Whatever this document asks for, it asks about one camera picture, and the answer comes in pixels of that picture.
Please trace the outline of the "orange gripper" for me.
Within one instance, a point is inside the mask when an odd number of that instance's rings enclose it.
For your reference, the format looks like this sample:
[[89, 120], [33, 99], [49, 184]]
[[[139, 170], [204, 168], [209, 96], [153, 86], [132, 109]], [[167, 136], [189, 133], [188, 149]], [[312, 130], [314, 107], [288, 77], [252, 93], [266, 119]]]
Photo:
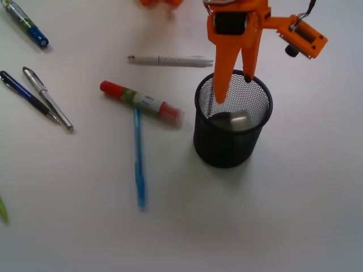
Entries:
[[216, 46], [214, 95], [216, 102], [226, 100], [237, 56], [242, 50], [244, 79], [250, 83], [255, 74], [263, 32], [263, 17], [271, 9], [268, 1], [204, 1], [208, 39]]

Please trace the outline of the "orange robot base part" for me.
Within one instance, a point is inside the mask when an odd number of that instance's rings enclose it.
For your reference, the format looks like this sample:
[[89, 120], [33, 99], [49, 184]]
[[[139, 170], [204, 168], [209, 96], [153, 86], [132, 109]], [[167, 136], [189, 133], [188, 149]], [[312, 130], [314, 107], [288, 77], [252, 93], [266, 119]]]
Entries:
[[139, 0], [140, 4], [147, 8], [153, 8], [156, 5], [163, 4], [172, 9], [178, 8], [183, 0]]

